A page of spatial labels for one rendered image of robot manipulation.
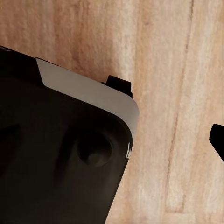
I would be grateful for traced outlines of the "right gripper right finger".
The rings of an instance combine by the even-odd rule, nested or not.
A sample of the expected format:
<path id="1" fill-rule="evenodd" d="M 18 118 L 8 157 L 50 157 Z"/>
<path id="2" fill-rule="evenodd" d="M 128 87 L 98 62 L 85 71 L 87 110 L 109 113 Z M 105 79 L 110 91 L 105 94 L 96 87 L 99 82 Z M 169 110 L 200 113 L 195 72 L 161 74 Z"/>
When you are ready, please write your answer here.
<path id="1" fill-rule="evenodd" d="M 224 161 L 224 126 L 213 124 L 209 141 Z"/>

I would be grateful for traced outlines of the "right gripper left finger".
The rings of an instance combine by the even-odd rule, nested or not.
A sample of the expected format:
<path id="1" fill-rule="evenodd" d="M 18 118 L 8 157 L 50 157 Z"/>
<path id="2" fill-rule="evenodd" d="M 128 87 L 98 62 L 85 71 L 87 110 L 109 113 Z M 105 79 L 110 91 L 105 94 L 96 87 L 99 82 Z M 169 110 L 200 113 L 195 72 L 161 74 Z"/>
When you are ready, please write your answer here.
<path id="1" fill-rule="evenodd" d="M 20 124 L 0 129 L 0 180 L 24 143 Z"/>

